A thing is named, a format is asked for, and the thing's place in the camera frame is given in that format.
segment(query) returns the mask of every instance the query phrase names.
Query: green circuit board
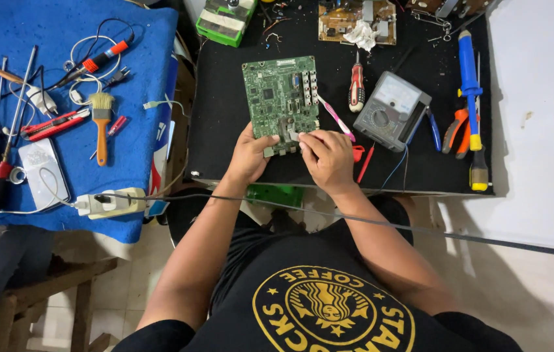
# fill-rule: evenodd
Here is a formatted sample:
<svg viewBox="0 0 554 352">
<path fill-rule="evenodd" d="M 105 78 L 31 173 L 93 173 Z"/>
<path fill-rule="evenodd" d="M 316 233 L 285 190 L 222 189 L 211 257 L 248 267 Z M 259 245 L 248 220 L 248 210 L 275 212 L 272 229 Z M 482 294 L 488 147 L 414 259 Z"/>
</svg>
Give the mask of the green circuit board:
<svg viewBox="0 0 554 352">
<path fill-rule="evenodd" d="M 318 130 L 318 80 L 314 56 L 242 64 L 255 138 L 279 135 L 264 156 L 298 150 L 298 134 Z"/>
</svg>

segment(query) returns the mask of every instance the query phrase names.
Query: yellow circular logo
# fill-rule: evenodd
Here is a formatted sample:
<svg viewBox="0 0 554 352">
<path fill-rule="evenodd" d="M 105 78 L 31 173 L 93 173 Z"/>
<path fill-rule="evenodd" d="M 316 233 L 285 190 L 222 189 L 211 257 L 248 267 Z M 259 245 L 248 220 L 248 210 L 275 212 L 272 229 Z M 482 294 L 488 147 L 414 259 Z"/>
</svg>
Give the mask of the yellow circular logo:
<svg viewBox="0 0 554 352">
<path fill-rule="evenodd" d="M 279 351 L 410 351 L 414 343 L 414 318 L 403 304 L 329 268 L 274 273 L 256 290 L 253 311 Z"/>
</svg>

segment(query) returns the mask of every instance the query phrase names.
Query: blue desoldering pump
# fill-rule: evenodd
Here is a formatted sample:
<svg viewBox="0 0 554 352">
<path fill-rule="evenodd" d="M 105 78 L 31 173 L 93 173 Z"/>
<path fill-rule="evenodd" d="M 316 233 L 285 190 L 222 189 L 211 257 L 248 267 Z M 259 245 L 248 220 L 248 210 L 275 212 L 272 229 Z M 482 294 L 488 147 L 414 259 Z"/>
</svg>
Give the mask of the blue desoldering pump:
<svg viewBox="0 0 554 352">
<path fill-rule="evenodd" d="M 468 100 L 469 123 L 470 123 L 470 149 L 473 152 L 481 150 L 481 136 L 479 134 L 479 125 L 476 119 L 475 99 L 480 96 L 484 90 L 479 87 L 479 81 L 476 77 L 475 53 L 472 47 L 472 36 L 467 30 L 463 30 L 459 37 L 460 43 L 460 68 L 461 68 L 461 89 L 458 96 L 463 96 Z"/>
</svg>

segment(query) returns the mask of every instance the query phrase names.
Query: wooden stool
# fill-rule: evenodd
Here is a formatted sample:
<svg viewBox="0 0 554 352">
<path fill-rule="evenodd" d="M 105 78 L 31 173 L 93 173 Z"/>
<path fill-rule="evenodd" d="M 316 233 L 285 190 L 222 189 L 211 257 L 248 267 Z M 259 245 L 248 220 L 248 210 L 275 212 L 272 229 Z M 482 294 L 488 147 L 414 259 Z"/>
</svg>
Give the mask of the wooden stool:
<svg viewBox="0 0 554 352">
<path fill-rule="evenodd" d="M 30 325 L 45 312 L 47 298 L 74 286 L 78 287 L 78 292 L 70 350 L 103 352 L 109 346 L 110 334 L 101 334 L 89 343 L 93 278 L 116 268 L 117 263 L 118 258 L 108 258 L 93 263 L 66 264 L 61 272 L 41 283 L 4 292 L 0 298 L 0 352 L 26 351 Z"/>
</svg>

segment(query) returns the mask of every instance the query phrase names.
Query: workbench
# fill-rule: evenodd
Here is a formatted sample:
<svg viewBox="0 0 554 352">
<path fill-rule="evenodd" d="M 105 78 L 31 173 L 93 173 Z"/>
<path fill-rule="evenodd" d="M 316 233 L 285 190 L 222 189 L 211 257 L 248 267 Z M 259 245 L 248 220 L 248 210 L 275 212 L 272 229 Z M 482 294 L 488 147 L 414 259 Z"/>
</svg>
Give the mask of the workbench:
<svg viewBox="0 0 554 352">
<path fill-rule="evenodd" d="M 178 13 L 173 9 L 141 9 L 135 4 L 118 0 L 53 0 L 45 1 L 44 4 L 0 0 L 0 67 L 2 57 L 7 56 L 8 71 L 24 76 L 32 47 L 38 45 L 34 69 L 39 65 L 45 66 L 46 87 L 64 76 L 62 64 L 69 59 L 71 47 L 84 37 L 94 36 L 97 26 L 106 18 L 127 21 L 136 35 L 130 47 L 121 54 L 118 67 L 127 66 L 131 70 L 128 78 L 106 90 L 116 99 L 108 128 L 120 115 L 126 116 L 128 121 L 109 141 L 108 163 L 103 167 L 98 166 L 95 160 L 89 160 L 96 149 L 97 140 L 97 128 L 90 118 L 51 137 L 69 189 L 70 202 L 75 202 L 77 196 L 110 189 L 138 187 L 145 189 L 147 194 L 158 191 L 158 181 L 161 181 L 159 175 L 156 172 L 151 177 L 150 174 L 159 167 L 153 162 L 154 153 L 166 155 L 171 108 L 169 104 L 160 104 L 157 108 L 145 110 L 142 104 L 165 100 L 166 92 L 169 92 L 168 96 L 174 92 L 177 60 L 171 53 Z M 101 35 L 117 42 L 128 38 L 129 34 L 129 28 L 117 21 L 109 21 L 101 27 Z M 91 43 L 86 41 L 76 48 L 74 56 L 78 58 L 75 60 L 85 55 Z M 111 46 L 107 39 L 100 39 L 91 57 Z M 113 64 L 109 63 L 95 75 L 107 72 Z M 32 84 L 40 86 L 39 77 Z M 60 115 L 80 108 L 69 100 L 70 85 L 49 92 L 57 103 Z M 77 89 L 86 99 L 88 94 L 95 91 L 96 84 L 81 83 Z M 0 126 L 11 125 L 16 104 L 17 98 L 12 95 L 1 100 Z M 28 107 L 23 124 L 27 123 L 30 116 L 31 108 Z M 48 120 L 38 112 L 32 124 Z M 21 139 L 13 148 L 9 160 L 11 165 L 22 165 L 17 148 L 26 144 L 29 142 Z M 36 209 L 27 182 L 10 184 L 6 197 L 6 211 L 29 212 Z M 138 212 L 110 219 L 90 220 L 87 216 L 79 216 L 76 209 L 60 205 L 28 215 L 0 213 L 0 224 L 29 224 L 48 230 L 91 230 L 123 243 L 133 243 L 139 239 L 143 217 L 144 213 Z"/>
<path fill-rule="evenodd" d="M 335 109 L 336 113 L 352 128 L 357 113 L 348 108 L 348 91 L 351 68 L 355 63 L 356 47 L 318 40 L 317 2 L 303 4 L 297 9 L 296 2 L 284 11 L 292 18 L 278 23 L 269 33 L 282 37 L 281 43 L 270 42 L 266 49 L 266 35 L 262 35 L 263 17 L 259 6 L 256 8 L 239 48 L 207 41 L 199 54 L 197 64 L 196 99 L 189 131 L 189 158 L 186 177 L 202 182 L 218 182 L 227 170 L 231 155 L 240 132 L 250 121 L 250 114 L 244 90 L 241 65 L 254 61 L 294 58 L 314 55 L 318 72 L 319 94 Z M 458 59 L 459 32 L 449 42 L 441 39 L 428 41 L 444 35 L 442 27 L 417 21 L 409 15 L 410 10 L 397 9 L 397 45 L 375 47 L 367 57 L 360 50 L 364 72 L 364 86 L 367 98 L 375 83 L 384 71 L 388 71 L 409 47 L 413 52 L 407 57 L 397 74 L 406 81 L 429 94 L 433 100 L 431 109 L 440 130 L 441 139 L 455 119 L 455 111 L 463 108 L 464 98 L 457 97 L 461 86 L 460 63 Z M 455 29 L 464 20 L 451 20 Z M 468 29 L 472 33 L 475 52 L 481 55 L 481 138 L 485 159 L 492 180 L 492 110 L 490 99 L 490 52 L 485 16 L 477 19 Z M 320 108 L 318 116 L 320 128 L 340 131 L 333 118 Z M 373 141 L 354 130 L 356 144 L 368 151 Z M 455 139 L 455 149 L 459 146 L 463 130 Z M 395 153 L 379 146 L 370 160 L 360 186 L 368 190 L 381 188 L 383 182 L 401 160 L 403 153 Z M 455 158 L 455 150 L 445 155 L 437 152 L 427 116 L 414 134 L 409 144 L 406 162 L 398 167 L 384 190 L 413 194 L 482 194 L 493 195 L 493 188 L 485 192 L 474 192 L 469 187 L 469 168 L 472 153 L 463 160 Z M 363 160 L 355 164 L 354 178 L 357 178 Z M 403 176 L 407 167 L 405 188 Z M 258 183 L 315 186 L 299 153 L 273 156 Z"/>
</svg>

